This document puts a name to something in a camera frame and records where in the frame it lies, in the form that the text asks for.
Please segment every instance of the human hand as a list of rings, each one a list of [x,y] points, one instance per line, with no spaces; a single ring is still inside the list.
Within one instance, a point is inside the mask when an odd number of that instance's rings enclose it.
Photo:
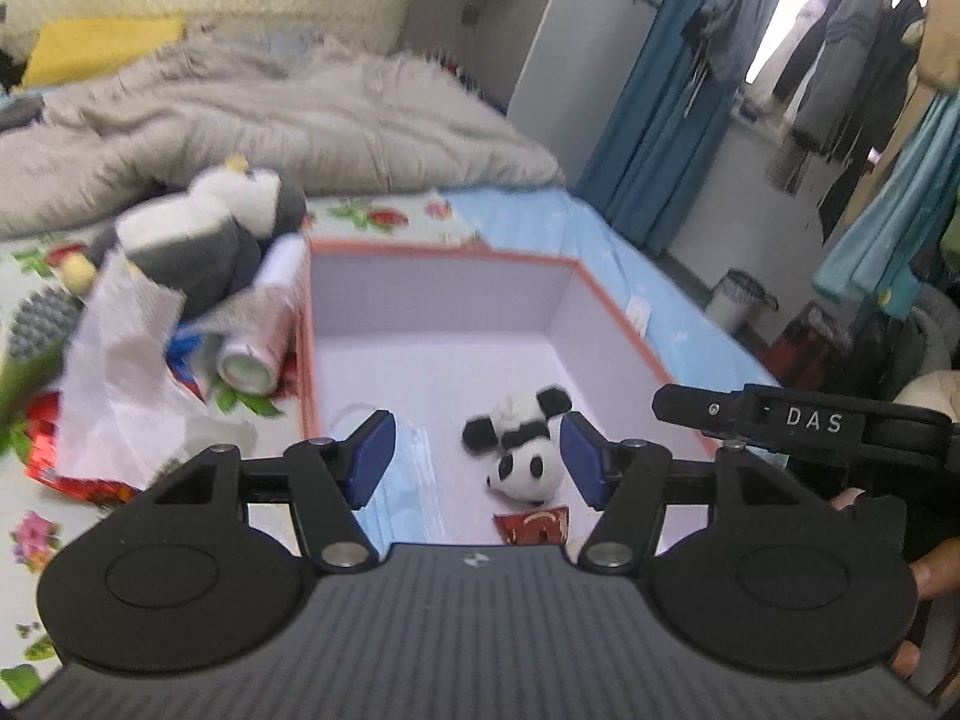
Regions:
[[[834,509],[845,509],[863,490],[844,490],[832,501]],[[948,538],[920,560],[910,565],[913,580],[917,583],[918,600],[932,601],[960,590],[960,538]],[[920,664],[920,647],[905,641],[894,656],[891,669],[895,674],[908,679]]]

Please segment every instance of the pink flower print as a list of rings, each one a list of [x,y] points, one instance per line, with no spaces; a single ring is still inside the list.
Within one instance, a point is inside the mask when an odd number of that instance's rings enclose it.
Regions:
[[[426,204],[424,212],[430,218],[450,218],[453,216],[453,206],[450,205],[448,200],[431,200]]]
[[[11,533],[13,560],[26,565],[32,574],[45,569],[54,552],[59,549],[59,525],[44,519],[36,512],[27,512]]]

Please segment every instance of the pink box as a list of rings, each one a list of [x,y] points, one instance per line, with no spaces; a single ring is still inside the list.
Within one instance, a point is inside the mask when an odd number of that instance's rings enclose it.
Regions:
[[[677,458],[710,459],[716,447],[656,421],[650,403],[666,371],[575,260],[315,242],[298,349],[306,436],[354,403],[426,430],[449,543],[498,543],[493,514],[529,509],[488,490],[491,459],[460,440],[469,418],[512,392],[563,386],[610,439],[642,437]],[[560,505],[570,507],[570,538],[599,517],[569,476],[546,504]],[[664,546],[706,523],[700,508],[671,509],[684,511],[668,513]]]

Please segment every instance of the blue curtain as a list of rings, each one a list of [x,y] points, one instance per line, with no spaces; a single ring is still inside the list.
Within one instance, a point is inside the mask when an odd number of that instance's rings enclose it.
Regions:
[[[736,87],[705,82],[680,30],[704,0],[664,0],[577,194],[637,247],[659,252],[686,218],[730,124]]]

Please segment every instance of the penguin plush toy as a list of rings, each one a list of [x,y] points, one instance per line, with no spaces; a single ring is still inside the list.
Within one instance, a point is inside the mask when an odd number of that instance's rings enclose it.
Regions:
[[[107,252],[118,248],[147,278],[184,293],[187,322],[248,287],[270,244],[299,230],[305,217],[296,181],[232,157],[198,175],[185,193],[119,215],[86,252],[64,260],[61,280],[74,295],[86,295]]]

